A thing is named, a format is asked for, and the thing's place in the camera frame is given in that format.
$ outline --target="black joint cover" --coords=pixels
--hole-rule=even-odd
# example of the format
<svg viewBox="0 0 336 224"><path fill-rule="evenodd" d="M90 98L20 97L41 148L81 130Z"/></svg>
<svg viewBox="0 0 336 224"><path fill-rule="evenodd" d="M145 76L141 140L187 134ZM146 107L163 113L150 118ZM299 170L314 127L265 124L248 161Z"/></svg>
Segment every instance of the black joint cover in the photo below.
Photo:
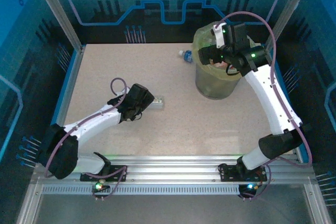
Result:
<svg viewBox="0 0 336 224"><path fill-rule="evenodd" d="M37 162L47 165L51 153L67 132L58 124L51 125L37 152ZM78 159L78 141L76 136L68 136L51 161L49 171L58 179L67 177L76 167Z"/></svg>
<svg viewBox="0 0 336 224"><path fill-rule="evenodd" d="M267 158L274 159L299 147L301 143L302 139L297 130L292 130L286 131L284 134L268 135L259 139L259 148Z"/></svg>
<svg viewBox="0 0 336 224"><path fill-rule="evenodd" d="M114 106L120 101L121 97L113 98L107 104ZM135 83L117 107L118 112L121 113L119 123L126 120L135 120L136 116L140 115L154 101L154 98L147 88Z"/></svg>

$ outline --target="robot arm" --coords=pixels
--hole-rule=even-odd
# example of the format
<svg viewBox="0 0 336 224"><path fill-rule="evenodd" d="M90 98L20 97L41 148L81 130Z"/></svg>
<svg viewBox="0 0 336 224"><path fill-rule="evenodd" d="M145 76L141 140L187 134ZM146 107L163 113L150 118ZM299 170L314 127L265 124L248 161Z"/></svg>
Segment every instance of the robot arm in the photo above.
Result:
<svg viewBox="0 0 336 224"><path fill-rule="evenodd" d="M134 84L130 90L127 88L126 92L121 103L122 96L120 95L108 101L97 112L78 122L63 127L58 124L51 125L37 152L37 161L47 167L55 147L68 134L61 147L51 157L49 172L56 178L63 179L73 171L98 174L103 169L109 170L110 163L104 156L99 153L79 154L78 149L106 128L126 120L135 120L154 100L154 96L148 89L139 84Z"/></svg>
<svg viewBox="0 0 336 224"><path fill-rule="evenodd" d="M262 164L298 147L302 140L275 95L270 79L271 59L265 48L250 48L243 23L227 25L223 22L218 27L214 25L212 34L216 37L216 44L198 51L201 63L207 65L224 61L239 70L256 92L272 133L261 138L258 147L237 160L236 168L241 179L244 179ZM278 85L276 77L275 84L292 120L297 125L302 125L301 119L295 114Z"/></svg>

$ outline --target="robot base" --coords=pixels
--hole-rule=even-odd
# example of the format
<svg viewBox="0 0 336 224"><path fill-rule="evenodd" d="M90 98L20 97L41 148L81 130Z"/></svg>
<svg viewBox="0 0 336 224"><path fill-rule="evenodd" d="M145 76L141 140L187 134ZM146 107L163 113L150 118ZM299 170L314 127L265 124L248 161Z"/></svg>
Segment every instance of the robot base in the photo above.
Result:
<svg viewBox="0 0 336 224"><path fill-rule="evenodd" d="M109 167L108 171L107 170L104 171L105 174L100 174L99 173L97 175L103 176L103 175L111 174L111 173L114 173L116 170L119 170L123 167L125 167L125 165L111 165ZM111 176L109 178L105 178L105 181L106 182L118 182L118 180L120 178L120 174L121 174L121 172L117 173L114 176ZM87 174L81 174L80 175L80 181L82 181L82 182L98 182L99 180L100 180L100 178L92 178ZM126 181L126 174L124 174L122 176L122 179L120 180L120 182L125 182L125 181Z"/></svg>
<svg viewBox="0 0 336 224"><path fill-rule="evenodd" d="M221 175L221 182L265 182L267 181L266 171L263 167L258 167L250 173L246 173L244 177L237 169L237 165L221 164L218 166Z"/></svg>

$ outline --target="water bottle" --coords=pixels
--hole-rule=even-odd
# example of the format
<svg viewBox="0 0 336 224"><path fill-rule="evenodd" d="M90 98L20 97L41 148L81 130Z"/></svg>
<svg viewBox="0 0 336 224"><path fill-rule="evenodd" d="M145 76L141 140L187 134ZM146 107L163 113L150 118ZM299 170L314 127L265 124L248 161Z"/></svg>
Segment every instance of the water bottle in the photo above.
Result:
<svg viewBox="0 0 336 224"><path fill-rule="evenodd" d="M185 61L190 62L190 63L193 62L193 57L191 55L190 50L187 50L187 51L181 50L178 54L182 56Z"/></svg>

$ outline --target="beige work surface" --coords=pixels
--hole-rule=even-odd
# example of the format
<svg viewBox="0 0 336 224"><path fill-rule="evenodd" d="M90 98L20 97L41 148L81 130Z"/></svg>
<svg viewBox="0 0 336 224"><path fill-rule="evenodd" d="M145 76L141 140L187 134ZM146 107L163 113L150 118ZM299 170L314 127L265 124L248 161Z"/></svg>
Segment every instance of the beige work surface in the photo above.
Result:
<svg viewBox="0 0 336 224"><path fill-rule="evenodd" d="M114 97L110 81L122 77L164 96L164 109L147 109L139 121L122 122L88 141L81 152L120 155L245 154L270 134L260 102L245 79L224 100L202 96L195 64L178 56L191 44L87 45L66 123L102 108ZM115 90L122 84L116 82Z"/></svg>

